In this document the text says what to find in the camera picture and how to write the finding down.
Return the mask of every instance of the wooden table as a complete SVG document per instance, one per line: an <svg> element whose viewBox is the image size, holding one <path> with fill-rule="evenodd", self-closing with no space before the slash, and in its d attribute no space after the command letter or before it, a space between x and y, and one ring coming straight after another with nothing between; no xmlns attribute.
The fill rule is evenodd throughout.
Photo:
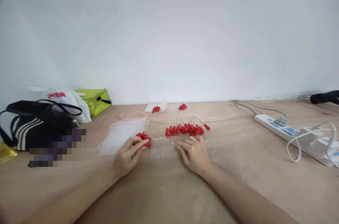
<svg viewBox="0 0 339 224"><path fill-rule="evenodd" d="M63 161L60 167L28 168L28 154L0 166L0 209L6 223L20 223L49 202L74 188L112 156L95 157L94 150L118 119L148 116L147 134L165 136L168 117L198 115L210 127L204 135L211 161L274 202L300 223L337 223L339 169L326 167L302 154L293 163L286 141L253 120L248 109L234 102L192 103L178 113L144 113L145 105L112 106L83 124L87 129L84 161ZM332 122L339 129L339 106L306 102L256 102L289 116L294 128ZM279 118L272 111L265 113ZM170 137L176 142L187 135ZM136 167L103 194L78 223L236 223L227 206L199 176L183 164L175 148L171 166L152 166L150 151Z"/></svg>

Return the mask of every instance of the gray cable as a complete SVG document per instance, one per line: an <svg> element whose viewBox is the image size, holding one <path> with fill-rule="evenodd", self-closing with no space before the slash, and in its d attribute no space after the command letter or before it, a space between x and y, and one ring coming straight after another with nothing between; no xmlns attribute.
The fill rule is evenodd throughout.
<svg viewBox="0 0 339 224"><path fill-rule="evenodd" d="M257 106L255 106L255 105L253 105L253 104L251 104L251 103L246 102L246 101L236 100L236 103L237 103L237 104L239 104L239 105L241 105L241 106L244 106L244 107L247 107L247 108L250 109L253 113L255 113L255 115L257 115L256 112L254 112L254 111L253 111L251 108L249 108L248 106L245 106L245 105L242 105L242 104L238 103L238 101L244 102L244 103L246 103L246 104L249 104L249 105L254 106L254 107L256 107L256 108L259 108L259 109L270 110L270 111L278 112L278 113L281 113L282 115L284 115L285 117L287 117L287 115L285 115L283 112L280 112L280 111L278 111L278 110L276 110L276 109L257 107Z"/></svg>
<svg viewBox="0 0 339 224"><path fill-rule="evenodd" d="M240 103L238 103L238 101L236 100L236 103L238 104L238 105L241 105L241 106L244 106L244 107L247 107L249 110L251 110L253 113L254 113L254 115L257 115L257 113L256 112L254 112L254 110L252 109L252 108L250 108L250 107L248 107L248 106L245 106L245 105L243 105L243 104L240 104Z"/></svg>

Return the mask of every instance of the red rubber bulb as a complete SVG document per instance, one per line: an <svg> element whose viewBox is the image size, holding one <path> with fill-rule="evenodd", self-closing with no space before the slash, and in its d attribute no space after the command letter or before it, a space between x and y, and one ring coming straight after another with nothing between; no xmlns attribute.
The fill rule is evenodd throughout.
<svg viewBox="0 0 339 224"><path fill-rule="evenodd" d="M204 126L205 126L205 128L206 128L207 130L210 130L210 129L211 129L209 126L207 126L206 123L204 123Z"/></svg>

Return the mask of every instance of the yellow object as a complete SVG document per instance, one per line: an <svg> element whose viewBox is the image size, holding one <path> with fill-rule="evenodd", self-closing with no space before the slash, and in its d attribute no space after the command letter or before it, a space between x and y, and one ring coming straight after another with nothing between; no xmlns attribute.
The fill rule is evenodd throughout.
<svg viewBox="0 0 339 224"><path fill-rule="evenodd" d="M81 96L81 98L87 103L91 116L97 116L106 108L112 105L111 101L109 100L106 89L102 90L80 89L76 90L76 92L86 94L86 96Z"/></svg>
<svg viewBox="0 0 339 224"><path fill-rule="evenodd" d="M0 143L0 165L13 159L16 156L18 156L17 152L13 151L5 143Z"/></svg>

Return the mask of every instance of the lime green bag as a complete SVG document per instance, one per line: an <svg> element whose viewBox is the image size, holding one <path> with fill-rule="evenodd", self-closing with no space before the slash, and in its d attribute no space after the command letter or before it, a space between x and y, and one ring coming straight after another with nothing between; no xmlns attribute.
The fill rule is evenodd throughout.
<svg viewBox="0 0 339 224"><path fill-rule="evenodd" d="M112 105L111 101L109 100L106 89L102 90L80 89L76 90L76 92L86 94L86 96L81 96L81 98L87 103L91 116L97 116L106 108Z"/></svg>

